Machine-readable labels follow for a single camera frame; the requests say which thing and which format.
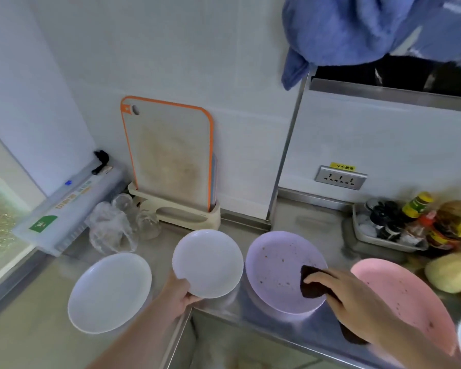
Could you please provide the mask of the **yellow-capped green-label bottle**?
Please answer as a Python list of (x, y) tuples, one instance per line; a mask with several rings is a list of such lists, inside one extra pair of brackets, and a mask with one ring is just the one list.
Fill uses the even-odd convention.
[(408, 201), (400, 210), (400, 219), (403, 223), (416, 221), (434, 201), (431, 193), (423, 191), (417, 194), (416, 197)]

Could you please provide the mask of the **dark brown scouring pad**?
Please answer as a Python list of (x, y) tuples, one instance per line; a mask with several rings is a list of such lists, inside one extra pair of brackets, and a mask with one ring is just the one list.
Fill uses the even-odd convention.
[[(332, 277), (335, 278), (334, 275), (330, 272), (328, 269), (320, 269), (316, 268), (315, 266), (308, 266), (308, 265), (302, 265), (301, 266), (301, 279), (300, 279), (300, 291), (301, 294), (304, 298), (306, 299), (315, 299), (319, 298), (324, 295), (329, 295), (333, 297), (336, 301), (338, 301), (340, 304), (342, 302), (340, 299), (337, 297), (337, 295), (327, 286), (319, 283), (319, 282), (311, 282), (311, 283), (306, 283), (305, 279), (310, 276), (311, 274), (314, 273), (325, 273), (328, 274)], [(340, 325), (340, 329), (342, 331), (343, 337), (350, 343), (356, 344), (356, 345), (368, 345), (369, 342), (360, 338), (357, 336), (355, 333), (353, 333), (350, 329), (348, 329), (344, 324), (342, 324), (340, 321), (338, 321)]]

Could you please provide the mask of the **black clip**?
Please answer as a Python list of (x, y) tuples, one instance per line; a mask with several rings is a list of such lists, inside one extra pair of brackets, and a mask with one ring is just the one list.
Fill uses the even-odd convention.
[(107, 152), (105, 152), (104, 150), (95, 150), (93, 151), (93, 154), (96, 156), (96, 158), (98, 159), (100, 165), (96, 168), (94, 168), (91, 173), (92, 175), (98, 175), (103, 169), (104, 167), (107, 166), (109, 160), (110, 160), (110, 156)]

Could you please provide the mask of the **yellow sponge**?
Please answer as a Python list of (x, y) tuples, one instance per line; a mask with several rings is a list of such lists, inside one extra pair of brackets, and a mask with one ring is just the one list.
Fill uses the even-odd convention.
[(431, 261), (424, 268), (429, 283), (436, 289), (456, 294), (461, 292), (461, 252)]

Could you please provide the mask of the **small white plate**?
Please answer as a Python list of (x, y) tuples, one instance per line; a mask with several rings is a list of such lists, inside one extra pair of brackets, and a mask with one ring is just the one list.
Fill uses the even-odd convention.
[(227, 234), (195, 230), (185, 235), (172, 255), (172, 269), (178, 279), (186, 279), (189, 292), (203, 299), (223, 297), (239, 284), (244, 270), (238, 244)]

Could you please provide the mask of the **person's right hand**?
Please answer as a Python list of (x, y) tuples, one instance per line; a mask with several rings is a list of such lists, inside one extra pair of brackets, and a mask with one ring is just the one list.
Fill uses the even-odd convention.
[(390, 321), (397, 317), (390, 307), (364, 282), (351, 272), (334, 288), (344, 304), (326, 298), (336, 318), (360, 338), (374, 343)]

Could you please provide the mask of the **large white plate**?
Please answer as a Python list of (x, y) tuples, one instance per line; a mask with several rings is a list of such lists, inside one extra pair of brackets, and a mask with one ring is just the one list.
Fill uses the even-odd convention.
[(92, 265), (74, 285), (67, 304), (69, 320), (86, 334), (115, 330), (143, 307), (151, 285), (151, 268), (141, 256), (107, 256)]

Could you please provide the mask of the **pink plate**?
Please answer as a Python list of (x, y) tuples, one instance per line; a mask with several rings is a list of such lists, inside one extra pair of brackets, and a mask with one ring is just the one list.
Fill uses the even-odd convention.
[(441, 299), (417, 275), (377, 258), (363, 259), (350, 271), (378, 294), (397, 317), (419, 329), (446, 354), (455, 354), (455, 323)]

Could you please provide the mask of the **cream cutting board holder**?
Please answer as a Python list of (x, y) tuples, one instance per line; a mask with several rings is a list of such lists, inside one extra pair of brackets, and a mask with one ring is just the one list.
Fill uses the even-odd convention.
[(138, 191), (135, 184), (128, 185), (131, 195), (141, 199), (141, 210), (147, 210), (156, 215), (158, 220), (189, 230), (218, 230), (221, 225), (221, 208), (217, 203), (211, 212), (204, 212), (192, 207), (168, 201)]

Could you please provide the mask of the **orange-rimmed cutting board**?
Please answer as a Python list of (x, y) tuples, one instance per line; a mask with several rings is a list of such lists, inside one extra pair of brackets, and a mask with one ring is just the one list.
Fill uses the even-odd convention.
[(137, 191), (209, 211), (214, 122), (203, 107), (126, 96), (121, 118)]

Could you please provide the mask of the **frosted window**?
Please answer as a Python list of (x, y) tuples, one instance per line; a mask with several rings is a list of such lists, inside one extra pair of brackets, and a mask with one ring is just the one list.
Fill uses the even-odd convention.
[(12, 229), (45, 198), (0, 140), (0, 284), (33, 250), (32, 245), (16, 238)]

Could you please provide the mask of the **clear plastic bag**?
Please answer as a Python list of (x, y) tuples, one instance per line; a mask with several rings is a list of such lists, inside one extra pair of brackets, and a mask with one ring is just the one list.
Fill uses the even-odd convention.
[(89, 242), (99, 253), (135, 253), (138, 247), (127, 214), (109, 202), (96, 205), (85, 221)]

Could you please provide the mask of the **thin blue cutting board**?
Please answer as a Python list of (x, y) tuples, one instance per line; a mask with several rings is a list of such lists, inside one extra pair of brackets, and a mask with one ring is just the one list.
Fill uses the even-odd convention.
[(218, 172), (218, 159), (215, 153), (212, 153), (210, 211), (214, 209), (216, 202), (217, 202), (217, 172)]

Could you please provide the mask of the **red-capped sauce bottle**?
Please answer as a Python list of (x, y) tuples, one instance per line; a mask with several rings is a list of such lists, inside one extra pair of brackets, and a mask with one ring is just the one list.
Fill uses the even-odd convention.
[(431, 210), (421, 215), (416, 221), (407, 224), (400, 234), (398, 243), (413, 248), (421, 246), (435, 219), (436, 210)]

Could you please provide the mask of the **white cling film box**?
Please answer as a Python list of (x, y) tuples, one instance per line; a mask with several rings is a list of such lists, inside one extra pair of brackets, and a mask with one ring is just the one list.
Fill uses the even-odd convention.
[(40, 251), (58, 257), (87, 228), (95, 206), (110, 200), (127, 185), (126, 168), (111, 161), (97, 175), (92, 162), (19, 222), (12, 234)]

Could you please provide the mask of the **metal condiment tray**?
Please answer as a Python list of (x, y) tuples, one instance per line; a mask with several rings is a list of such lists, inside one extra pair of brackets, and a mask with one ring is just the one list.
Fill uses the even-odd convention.
[(429, 248), (429, 243), (423, 239), (418, 245), (411, 246), (404, 243), (398, 243), (378, 238), (376, 229), (362, 221), (364, 216), (367, 215), (367, 210), (363, 204), (356, 203), (352, 206), (352, 222), (355, 236), (359, 241), (369, 243), (382, 248), (397, 250), (404, 253), (414, 253), (416, 251), (426, 251)]

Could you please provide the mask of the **blue towel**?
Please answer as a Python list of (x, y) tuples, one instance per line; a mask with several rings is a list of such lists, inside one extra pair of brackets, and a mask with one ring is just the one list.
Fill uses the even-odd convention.
[(285, 90), (313, 66), (360, 65), (398, 48), (447, 0), (285, 0)]

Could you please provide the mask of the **large cooking oil bottle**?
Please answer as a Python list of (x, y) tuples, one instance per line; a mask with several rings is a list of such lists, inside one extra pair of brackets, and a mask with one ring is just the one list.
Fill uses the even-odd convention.
[(461, 243), (461, 200), (443, 203), (436, 211), (435, 221), (426, 240), (429, 250), (448, 253), (456, 250)]

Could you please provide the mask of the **silver wall socket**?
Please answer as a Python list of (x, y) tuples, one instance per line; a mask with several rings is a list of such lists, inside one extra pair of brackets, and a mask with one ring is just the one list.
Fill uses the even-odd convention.
[(350, 170), (328, 166), (320, 166), (314, 181), (324, 183), (326, 185), (358, 191), (367, 179), (368, 175), (364, 173), (357, 173)]

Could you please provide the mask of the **metal-edged wall niche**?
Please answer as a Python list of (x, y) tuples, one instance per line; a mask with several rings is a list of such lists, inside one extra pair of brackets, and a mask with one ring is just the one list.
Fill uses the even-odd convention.
[[(277, 197), (332, 210), (381, 197), (461, 199), (461, 98), (382, 86), (302, 80)], [(355, 166), (360, 190), (315, 182), (320, 166)]]

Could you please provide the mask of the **purple plate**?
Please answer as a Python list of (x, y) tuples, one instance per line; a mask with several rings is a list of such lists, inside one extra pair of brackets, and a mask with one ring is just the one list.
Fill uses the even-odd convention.
[(325, 296), (302, 296), (303, 265), (328, 268), (317, 247), (287, 231), (260, 235), (250, 245), (245, 261), (247, 279), (258, 297), (274, 310), (291, 315), (312, 313), (326, 301)]

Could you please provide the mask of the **person's left hand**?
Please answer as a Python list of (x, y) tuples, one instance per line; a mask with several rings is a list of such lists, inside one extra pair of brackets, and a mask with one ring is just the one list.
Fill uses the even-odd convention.
[(173, 322), (181, 316), (186, 308), (184, 296), (189, 292), (190, 283), (187, 279), (178, 279), (173, 270), (170, 270), (166, 284), (154, 301), (157, 315), (166, 323)]

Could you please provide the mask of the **clear drinking glass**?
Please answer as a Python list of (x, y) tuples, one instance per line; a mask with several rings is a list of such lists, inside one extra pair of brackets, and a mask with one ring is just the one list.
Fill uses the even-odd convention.
[(160, 221), (157, 215), (150, 210), (140, 209), (136, 216), (137, 233), (140, 241), (150, 241), (161, 233)]
[(133, 197), (127, 193), (121, 193), (111, 200), (111, 205), (124, 212), (129, 220), (136, 217), (137, 207)]

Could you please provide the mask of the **stainless steel sink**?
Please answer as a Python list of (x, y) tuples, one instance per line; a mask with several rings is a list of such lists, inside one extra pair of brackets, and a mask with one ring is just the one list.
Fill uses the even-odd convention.
[(160, 369), (388, 369), (351, 364), (193, 308)]

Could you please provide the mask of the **person's right forearm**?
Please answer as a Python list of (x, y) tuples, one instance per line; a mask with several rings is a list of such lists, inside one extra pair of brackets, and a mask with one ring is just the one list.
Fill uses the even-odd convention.
[(438, 349), (419, 329), (399, 319), (382, 327), (373, 345), (405, 369), (461, 369), (460, 360)]

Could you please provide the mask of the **group of black-lidded spice jars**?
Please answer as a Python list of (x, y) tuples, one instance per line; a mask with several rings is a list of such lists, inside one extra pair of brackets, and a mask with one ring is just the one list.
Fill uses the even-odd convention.
[(393, 200), (370, 198), (364, 203), (370, 224), (375, 228), (376, 237), (381, 240), (398, 242), (406, 223), (400, 205)]

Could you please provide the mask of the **person's left forearm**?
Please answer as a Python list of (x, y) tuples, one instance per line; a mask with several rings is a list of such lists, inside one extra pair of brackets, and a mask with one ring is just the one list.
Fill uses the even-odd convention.
[(180, 314), (172, 301), (158, 298), (86, 369), (149, 369), (166, 330)]

